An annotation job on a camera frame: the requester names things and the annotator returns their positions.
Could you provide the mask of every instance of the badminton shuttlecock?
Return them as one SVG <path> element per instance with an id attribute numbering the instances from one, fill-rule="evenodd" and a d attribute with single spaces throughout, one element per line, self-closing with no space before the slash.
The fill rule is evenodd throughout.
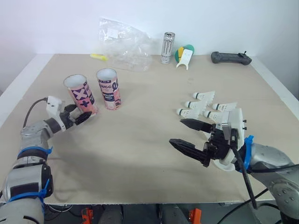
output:
<path id="1" fill-rule="evenodd" d="M 193 98 L 194 99 L 199 99 L 199 100 L 206 100 L 206 103 L 209 105 L 212 103 L 213 99 L 215 96 L 215 91 L 211 92 L 195 92 L 193 93 Z"/>
<path id="2" fill-rule="evenodd" d="M 196 101 L 196 102 L 191 102 L 191 101 L 185 102 L 185 107 L 191 109 L 197 109 L 199 114 L 203 114 L 203 112 L 206 110 L 206 105 L 207 105 L 206 100 Z"/>
<path id="3" fill-rule="evenodd" d="M 199 115 L 199 110 L 198 109 L 177 109 L 177 114 L 184 117 L 184 118 L 192 118 L 192 119 L 197 119 Z"/>
<path id="4" fill-rule="evenodd" d="M 205 111 L 204 116 L 206 118 L 212 119 L 215 123 L 221 123 L 223 113 L 222 112 Z"/>
<path id="5" fill-rule="evenodd" d="M 236 106 L 237 106 L 237 103 L 213 104 L 212 108 L 214 110 L 224 112 L 224 111 L 231 111 L 231 110 L 235 109 Z"/>

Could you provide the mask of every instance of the beige tabletop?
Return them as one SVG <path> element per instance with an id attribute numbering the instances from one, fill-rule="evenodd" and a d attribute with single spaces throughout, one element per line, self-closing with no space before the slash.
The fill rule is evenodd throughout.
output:
<path id="1" fill-rule="evenodd" d="M 202 149 L 206 138 L 179 122 L 175 113 L 192 93 L 216 91 L 214 103 L 238 102 L 247 119 L 246 135 L 277 147 L 299 162 L 299 121 L 278 95 L 249 66 L 213 64 L 209 56 L 194 56 L 189 70 L 154 57 L 149 71 L 118 70 L 122 106 L 104 108 L 95 73 L 106 65 L 88 55 L 55 55 L 33 82 L 0 129 L 0 182 L 9 172 L 20 147 L 20 130 L 30 105 L 52 95 L 72 103 L 63 80 L 83 74 L 100 112 L 85 123 L 49 141 L 54 147 L 48 163 L 54 194 L 47 203 L 208 203 L 248 199 L 242 175 L 208 168 L 169 144 L 181 138 Z M 45 104 L 30 114 L 28 123 L 47 119 Z M 251 178 L 255 194 L 265 187 Z M 271 199 L 265 194 L 261 199 Z"/>

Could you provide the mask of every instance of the monster energy can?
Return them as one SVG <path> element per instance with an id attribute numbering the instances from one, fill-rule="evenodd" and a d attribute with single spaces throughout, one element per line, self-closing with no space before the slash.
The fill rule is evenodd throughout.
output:
<path id="1" fill-rule="evenodd" d="M 170 63 L 171 51 L 174 42 L 175 34 L 172 32 L 166 32 L 164 34 L 162 53 L 161 53 L 161 62 L 162 64 Z"/>

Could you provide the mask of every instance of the clear plastic bag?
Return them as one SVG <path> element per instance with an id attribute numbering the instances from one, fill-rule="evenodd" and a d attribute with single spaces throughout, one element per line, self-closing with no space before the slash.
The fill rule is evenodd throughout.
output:
<path id="1" fill-rule="evenodd" d="M 150 38 L 132 26 L 101 18 L 100 42 L 110 67 L 146 71 L 152 63 Z"/>

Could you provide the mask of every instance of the blue strap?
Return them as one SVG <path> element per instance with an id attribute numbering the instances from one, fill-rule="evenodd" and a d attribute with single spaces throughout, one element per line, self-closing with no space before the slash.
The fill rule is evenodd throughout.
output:
<path id="1" fill-rule="evenodd" d="M 11 197 L 8 202 L 12 202 L 17 199 L 24 198 L 24 197 L 36 196 L 36 197 L 39 197 L 41 199 L 41 202 L 43 203 L 43 198 L 45 198 L 46 194 L 47 194 L 47 187 L 49 185 L 49 182 L 50 182 L 50 179 L 47 180 L 45 188 L 41 189 L 39 192 L 27 192 L 27 193 L 19 194 L 19 195 Z"/>
<path id="2" fill-rule="evenodd" d="M 252 145 L 252 140 L 254 136 L 250 135 L 247 138 L 245 138 L 245 144 L 246 144 L 246 154 L 245 154 L 245 159 L 244 159 L 244 167 L 247 170 L 249 168 L 250 160 L 251 160 L 251 145 Z"/>
<path id="3" fill-rule="evenodd" d="M 30 147 L 27 147 L 27 148 L 22 149 L 22 150 L 19 152 L 18 156 L 19 156 L 21 153 L 23 153 L 23 152 L 25 152 L 25 151 L 27 151 L 27 150 L 30 150 L 30 149 L 41 150 L 41 151 L 43 151 L 44 153 L 46 153 L 47 155 L 49 155 L 49 154 L 51 154 L 53 147 L 51 147 L 51 148 L 49 148 L 49 149 L 44 149 L 44 148 L 42 148 L 42 147 L 38 147 L 38 146 L 30 146 Z"/>

